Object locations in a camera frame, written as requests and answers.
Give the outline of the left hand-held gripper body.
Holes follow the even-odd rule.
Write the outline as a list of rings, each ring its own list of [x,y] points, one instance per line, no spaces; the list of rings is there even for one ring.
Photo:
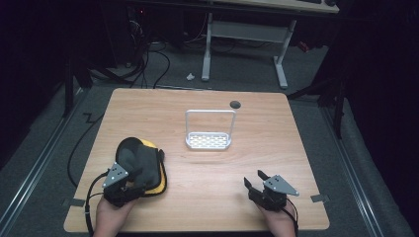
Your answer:
[[[133,177],[120,164],[115,162],[102,185],[104,198],[116,207],[122,207],[136,198],[128,198],[126,191],[134,188]]]

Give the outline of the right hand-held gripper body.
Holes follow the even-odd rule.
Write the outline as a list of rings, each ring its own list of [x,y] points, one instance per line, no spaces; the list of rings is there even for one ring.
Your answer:
[[[287,205],[288,195],[298,197],[299,192],[280,175],[263,181],[260,193],[248,191],[248,198],[266,210],[280,211]]]

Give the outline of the yellow and grey cloth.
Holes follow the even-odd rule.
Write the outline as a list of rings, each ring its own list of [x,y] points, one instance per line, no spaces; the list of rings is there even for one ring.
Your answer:
[[[167,188],[165,152],[152,142],[136,137],[124,139],[118,146],[116,161],[133,177],[134,187],[145,187],[143,197],[163,194]]]

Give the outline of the white wire rack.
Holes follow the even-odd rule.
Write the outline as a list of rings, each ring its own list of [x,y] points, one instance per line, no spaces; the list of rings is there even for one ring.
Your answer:
[[[185,126],[187,146],[192,150],[225,150],[232,141],[236,119],[233,110],[187,110]],[[192,131],[192,123],[205,125],[205,129]]]

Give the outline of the person's right hand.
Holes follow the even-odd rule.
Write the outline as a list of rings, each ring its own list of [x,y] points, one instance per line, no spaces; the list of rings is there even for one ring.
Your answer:
[[[296,237],[293,224],[295,211],[289,201],[287,201],[287,205],[285,206],[286,211],[269,211],[262,206],[258,206],[258,209],[262,212],[270,232],[275,237]]]

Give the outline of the person's left hand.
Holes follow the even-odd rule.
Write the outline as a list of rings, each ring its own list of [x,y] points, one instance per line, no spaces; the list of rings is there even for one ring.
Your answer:
[[[136,200],[132,200],[116,207],[102,197],[97,205],[93,237],[117,237],[135,204]]]

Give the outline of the black metal stand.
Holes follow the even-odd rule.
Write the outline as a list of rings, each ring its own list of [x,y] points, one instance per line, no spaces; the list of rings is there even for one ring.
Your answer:
[[[295,100],[304,95],[319,95],[317,105],[321,108],[334,108],[332,128],[338,139],[342,138],[341,124],[344,115],[344,99],[347,80],[342,78],[329,78],[321,82],[314,82],[299,91],[287,95],[289,100]]]
[[[73,109],[74,81],[77,81],[78,85],[83,89],[90,89],[93,85],[89,72],[88,61],[85,58],[72,55],[68,57],[65,64],[64,117],[67,117]]]

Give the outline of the white-legged desk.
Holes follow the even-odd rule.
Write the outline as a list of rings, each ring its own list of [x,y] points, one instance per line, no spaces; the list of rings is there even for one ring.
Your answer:
[[[285,13],[319,14],[332,16],[339,13],[339,8],[329,0],[203,0],[210,7],[251,7],[262,10],[282,10]],[[212,13],[207,17],[206,51],[204,54],[202,80],[210,79],[211,41],[213,38],[233,40],[253,40],[261,42],[279,43],[282,47],[273,57],[279,85],[282,89],[288,88],[283,60],[288,50],[296,17],[287,20],[284,26],[262,23],[244,23],[239,20],[215,20]]]

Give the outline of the black computer tower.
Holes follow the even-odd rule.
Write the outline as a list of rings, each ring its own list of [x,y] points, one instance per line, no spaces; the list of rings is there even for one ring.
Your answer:
[[[103,3],[101,7],[116,64],[134,67],[139,63],[145,46],[139,9],[113,2]]]

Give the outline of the metal floor rail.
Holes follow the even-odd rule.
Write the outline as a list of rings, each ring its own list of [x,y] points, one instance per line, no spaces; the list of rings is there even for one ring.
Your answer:
[[[331,133],[335,146],[338,150],[338,157],[347,179],[348,185],[353,194],[354,200],[357,204],[358,210],[364,220],[364,223],[367,227],[370,237],[384,237],[382,228],[380,227],[374,209],[371,205],[370,199],[367,196],[364,187],[354,169],[354,166],[351,162],[349,153],[344,145],[344,142],[341,138],[338,137],[334,130],[333,118],[328,109],[320,108],[319,109],[323,119],[325,120],[328,130]]]
[[[6,167],[0,171],[0,237],[7,237],[26,205],[52,154],[67,129],[75,110],[89,89],[77,89],[73,108],[66,114],[64,92],[59,91],[30,131]]]

